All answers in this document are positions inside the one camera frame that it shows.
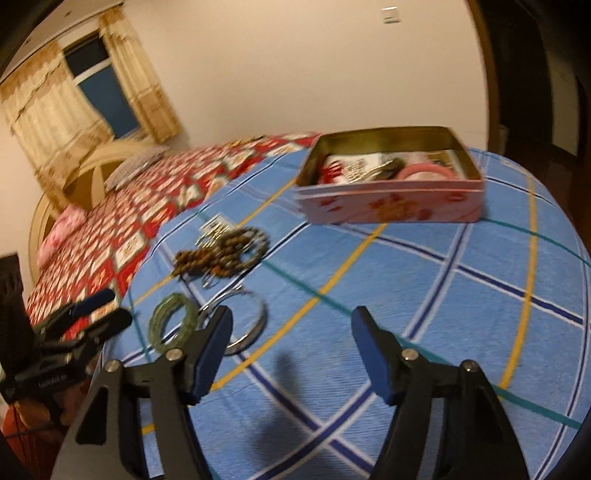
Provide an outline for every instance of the jewelry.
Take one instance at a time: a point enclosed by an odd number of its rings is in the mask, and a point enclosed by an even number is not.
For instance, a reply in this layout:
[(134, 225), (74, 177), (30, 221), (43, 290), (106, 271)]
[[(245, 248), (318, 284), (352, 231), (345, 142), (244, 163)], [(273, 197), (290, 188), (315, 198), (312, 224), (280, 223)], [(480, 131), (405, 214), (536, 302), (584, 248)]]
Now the jewelry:
[(362, 180), (366, 180), (366, 179), (370, 179), (371, 177), (373, 177), (374, 175), (383, 172), (383, 171), (387, 171), (387, 170), (394, 170), (394, 169), (399, 169), (402, 170), (404, 168), (404, 160), (402, 158), (395, 158), (393, 160), (390, 160), (386, 163), (383, 163), (381, 165), (378, 165), (377, 167), (372, 168), (371, 170), (368, 170), (366, 172), (363, 173), (363, 175), (357, 177), (356, 179), (353, 180), (353, 182), (357, 182), (357, 181), (362, 181)]
[(230, 290), (222, 293), (220, 296), (214, 298), (209, 303), (206, 303), (203, 305), (203, 307), (201, 307), (201, 310), (199, 310), (200, 314), (199, 318), (197, 319), (196, 328), (203, 328), (205, 326), (207, 317), (213, 313), (216, 307), (224, 300), (236, 295), (250, 295), (257, 299), (260, 303), (259, 316), (254, 327), (252, 327), (249, 332), (240, 337), (236, 342), (228, 344), (224, 352), (224, 356), (236, 355), (237, 353), (241, 353), (249, 348), (260, 337), (261, 333), (265, 329), (265, 326), (267, 325), (268, 312), (265, 300), (259, 294), (245, 289), (242, 285), (238, 285), (237, 287), (231, 288)]
[(365, 172), (365, 164), (366, 162), (363, 158), (351, 162), (343, 168), (343, 176), (349, 181), (349, 183), (359, 181), (359, 178), (363, 177)]
[(224, 223), (218, 223), (208, 233), (204, 233), (195, 242), (196, 247), (210, 248), (215, 245), (217, 239), (219, 239), (225, 233), (232, 231), (232, 228)]
[[(178, 252), (175, 256), (173, 276), (188, 273), (203, 275), (203, 287), (211, 288), (211, 277), (228, 278), (238, 272), (250, 270), (269, 250), (269, 237), (258, 228), (236, 228), (222, 234), (218, 231), (215, 235), (215, 243), (210, 247), (203, 246), (194, 251)], [(252, 256), (243, 260), (243, 254), (253, 248)]]
[[(181, 322), (177, 334), (169, 343), (164, 343), (162, 339), (164, 326), (173, 314), (183, 306), (187, 313)], [(171, 348), (182, 348), (195, 331), (199, 321), (200, 311), (193, 301), (181, 293), (173, 293), (164, 297), (154, 309), (152, 318), (150, 318), (150, 323), (148, 324), (148, 341), (152, 344), (154, 350), (164, 353)]]
[(456, 174), (449, 168), (445, 168), (441, 165), (436, 165), (431, 162), (426, 162), (409, 165), (396, 176), (396, 180), (406, 180), (410, 175), (423, 172), (437, 173), (444, 177), (442, 180), (454, 180), (457, 178)]

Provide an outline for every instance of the pink tin box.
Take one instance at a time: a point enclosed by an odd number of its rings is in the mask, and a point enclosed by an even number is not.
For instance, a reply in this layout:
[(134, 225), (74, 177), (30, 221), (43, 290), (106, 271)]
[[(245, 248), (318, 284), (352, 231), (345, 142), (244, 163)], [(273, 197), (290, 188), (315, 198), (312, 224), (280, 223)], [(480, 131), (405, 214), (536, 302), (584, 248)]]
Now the pink tin box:
[[(325, 181), (323, 168), (334, 155), (381, 153), (399, 161), (413, 152), (425, 158), (449, 158), (443, 165), (454, 172), (453, 178), (319, 183)], [(476, 222), (484, 204), (485, 182), (478, 168), (445, 127), (374, 128), (322, 135), (295, 183), (294, 197), (311, 223)]]

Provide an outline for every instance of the beige curtain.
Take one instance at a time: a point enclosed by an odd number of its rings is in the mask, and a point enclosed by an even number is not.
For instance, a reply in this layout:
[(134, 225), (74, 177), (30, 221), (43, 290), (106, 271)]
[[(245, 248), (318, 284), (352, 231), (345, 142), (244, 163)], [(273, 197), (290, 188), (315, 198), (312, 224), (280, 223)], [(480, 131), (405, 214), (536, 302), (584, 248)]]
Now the beige curtain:
[(53, 41), (0, 85), (8, 125), (58, 208), (67, 202), (61, 193), (67, 178), (98, 145), (114, 137), (73, 80)]
[(99, 25), (115, 74), (141, 126), (158, 143), (178, 135), (178, 119), (121, 8), (104, 12)]

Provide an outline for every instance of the bracelet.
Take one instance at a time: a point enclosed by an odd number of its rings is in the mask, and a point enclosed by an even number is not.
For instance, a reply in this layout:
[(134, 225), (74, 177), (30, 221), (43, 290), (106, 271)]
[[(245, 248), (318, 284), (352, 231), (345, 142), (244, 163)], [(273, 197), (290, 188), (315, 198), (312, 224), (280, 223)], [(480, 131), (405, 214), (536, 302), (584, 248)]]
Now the bracelet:
[(203, 328), (207, 317), (213, 313), (215, 308), (224, 300), (236, 295), (250, 295), (256, 298), (260, 303), (259, 316), (254, 327), (252, 327), (249, 332), (239, 338), (236, 342), (228, 344), (226, 350), (224, 351), (224, 356), (236, 355), (237, 353), (241, 353), (249, 348), (260, 337), (261, 333), (265, 329), (265, 326), (267, 325), (268, 312), (265, 300), (259, 294), (245, 289), (242, 285), (238, 285), (237, 287), (232, 288), (221, 294), (219, 297), (213, 299), (210, 303), (206, 303), (200, 310), (196, 327), (198, 329)]
[[(230, 253), (229, 250), (232, 249), (232, 247), (224, 248), (228, 243), (237, 241), (237, 237), (246, 238), (248, 240), (244, 247), (238, 251), (239, 253), (244, 253), (250, 250), (253, 246), (256, 249), (254, 255), (247, 260), (236, 260), (234, 256), (228, 255)], [(222, 268), (232, 271), (244, 271), (250, 270), (262, 260), (262, 257), (265, 256), (269, 250), (269, 237), (262, 230), (247, 226), (224, 233), (217, 239), (217, 244), (220, 248), (220, 256), (218, 259), (219, 265)]]
[(201, 286), (204, 290), (209, 290), (210, 288), (215, 287), (220, 281), (220, 277), (215, 277), (211, 275), (211, 273), (205, 273), (201, 277)]
[(442, 167), (441, 165), (437, 165), (431, 162), (425, 163), (414, 163), (409, 165), (401, 172), (398, 173), (396, 176), (396, 180), (406, 180), (410, 175), (415, 175), (415, 173), (437, 173), (444, 177), (445, 180), (455, 180), (457, 179), (456, 174), (447, 167)]
[(386, 163), (383, 163), (381, 165), (378, 165), (377, 167), (374, 167), (374, 168), (366, 171), (365, 173), (357, 175), (356, 177), (354, 177), (350, 181), (350, 183), (356, 183), (358, 181), (370, 179), (374, 175), (377, 175), (377, 174), (382, 173), (384, 171), (390, 171), (391, 172), (390, 175), (395, 176), (396, 174), (398, 174), (398, 172), (400, 172), (405, 167), (405, 165), (406, 165), (406, 163), (404, 162), (404, 159), (396, 157), (390, 161), (387, 161)]
[[(164, 326), (170, 320), (170, 317), (183, 306), (187, 314), (181, 323), (178, 333), (169, 343), (164, 343), (162, 339)], [(148, 340), (154, 347), (154, 350), (159, 353), (165, 353), (171, 348), (182, 348), (197, 327), (199, 312), (200, 310), (197, 309), (195, 303), (181, 293), (173, 293), (164, 297), (154, 309), (148, 325)]]

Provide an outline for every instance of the bed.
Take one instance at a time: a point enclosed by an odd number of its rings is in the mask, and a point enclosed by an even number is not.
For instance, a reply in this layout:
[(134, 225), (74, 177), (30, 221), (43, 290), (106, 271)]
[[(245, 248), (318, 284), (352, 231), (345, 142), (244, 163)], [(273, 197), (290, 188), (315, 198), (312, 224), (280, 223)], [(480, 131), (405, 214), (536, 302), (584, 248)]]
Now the bed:
[[(478, 361), (500, 385), (531, 477), (543, 478), (591, 404), (591, 263), (566, 215), (529, 172), (472, 150), (487, 181), (476, 224), (309, 225), (290, 186), (314, 138), (266, 137), (160, 162), (92, 211), (91, 227), (41, 276), (31, 317), (111, 286), (134, 326), (105, 346), (103, 364), (138, 365), (158, 356), (147, 328), (165, 295), (203, 304), (242, 284), (265, 299), (268, 326), (248, 351), (223, 360), (212, 392), (190, 410), (207, 460), (224, 480), (359, 479), (369, 476), (392, 417), (350, 332), (351, 310), (366, 305), (430, 359)], [(198, 278), (171, 279), (174, 254), (220, 214), (268, 232), (264, 261), (209, 289)], [(254, 305), (227, 305), (239, 336)], [(182, 316), (173, 316), (166, 338)], [(142, 425), (150, 474), (158, 475), (147, 403)]]
[[(150, 148), (149, 140), (116, 140), (98, 146), (66, 180), (64, 193), (72, 202), (90, 211), (106, 197), (105, 180), (127, 158)], [(49, 198), (43, 195), (37, 204), (29, 232), (29, 267), (34, 283), (40, 272), (35, 256), (59, 217)]]

